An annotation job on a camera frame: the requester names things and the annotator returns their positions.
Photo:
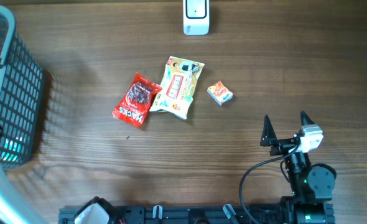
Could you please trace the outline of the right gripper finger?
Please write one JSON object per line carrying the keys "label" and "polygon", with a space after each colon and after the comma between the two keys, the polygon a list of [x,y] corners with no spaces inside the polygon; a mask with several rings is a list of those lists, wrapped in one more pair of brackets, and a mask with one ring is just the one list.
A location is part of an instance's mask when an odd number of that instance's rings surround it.
{"label": "right gripper finger", "polygon": [[313,125],[314,122],[309,118],[305,111],[300,112],[300,121],[302,126]]}
{"label": "right gripper finger", "polygon": [[264,117],[264,126],[261,135],[262,141],[276,141],[277,136],[274,132],[273,126],[271,124],[271,120],[269,119],[268,115]]}

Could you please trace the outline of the small orange box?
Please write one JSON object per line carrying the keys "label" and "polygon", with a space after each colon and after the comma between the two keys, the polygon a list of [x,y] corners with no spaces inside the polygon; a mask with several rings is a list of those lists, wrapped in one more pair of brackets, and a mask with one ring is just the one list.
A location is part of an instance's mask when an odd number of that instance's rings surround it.
{"label": "small orange box", "polygon": [[233,93],[221,81],[209,86],[207,92],[220,106],[233,98]]}

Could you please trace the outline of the yellow snack bag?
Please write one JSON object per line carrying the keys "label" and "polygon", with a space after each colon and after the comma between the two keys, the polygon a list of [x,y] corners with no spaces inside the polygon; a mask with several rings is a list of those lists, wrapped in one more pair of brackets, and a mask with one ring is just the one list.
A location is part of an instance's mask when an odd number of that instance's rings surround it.
{"label": "yellow snack bag", "polygon": [[150,112],[169,112],[187,119],[198,79],[204,63],[170,56],[160,83],[162,90],[156,94]]}

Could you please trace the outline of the red Hacks candy bag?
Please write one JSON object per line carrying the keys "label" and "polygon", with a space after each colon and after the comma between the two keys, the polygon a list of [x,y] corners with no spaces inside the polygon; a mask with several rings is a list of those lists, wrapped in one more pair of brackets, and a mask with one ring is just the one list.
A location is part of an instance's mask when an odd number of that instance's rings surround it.
{"label": "red Hacks candy bag", "polygon": [[161,90],[160,85],[136,73],[129,90],[112,111],[112,117],[140,127],[149,112],[153,97]]}

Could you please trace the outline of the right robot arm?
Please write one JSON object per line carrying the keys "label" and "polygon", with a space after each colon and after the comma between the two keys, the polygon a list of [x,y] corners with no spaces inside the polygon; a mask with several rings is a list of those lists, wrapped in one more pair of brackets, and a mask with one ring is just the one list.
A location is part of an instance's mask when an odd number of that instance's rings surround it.
{"label": "right robot arm", "polygon": [[284,156],[292,195],[282,197],[278,203],[278,223],[335,223],[332,191],[337,172],[331,166],[312,164],[309,152],[318,148],[323,140],[323,131],[302,111],[301,128],[292,138],[278,139],[268,116],[260,145],[271,147],[271,156]]}

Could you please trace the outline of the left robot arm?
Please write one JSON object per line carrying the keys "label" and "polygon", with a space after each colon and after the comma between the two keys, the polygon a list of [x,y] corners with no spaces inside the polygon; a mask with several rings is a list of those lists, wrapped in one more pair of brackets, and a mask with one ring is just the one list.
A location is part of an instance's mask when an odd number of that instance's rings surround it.
{"label": "left robot arm", "polygon": [[[0,165],[0,223],[46,223],[47,221],[15,189]],[[103,200],[95,197],[74,214],[75,224],[107,224],[113,217]]]}

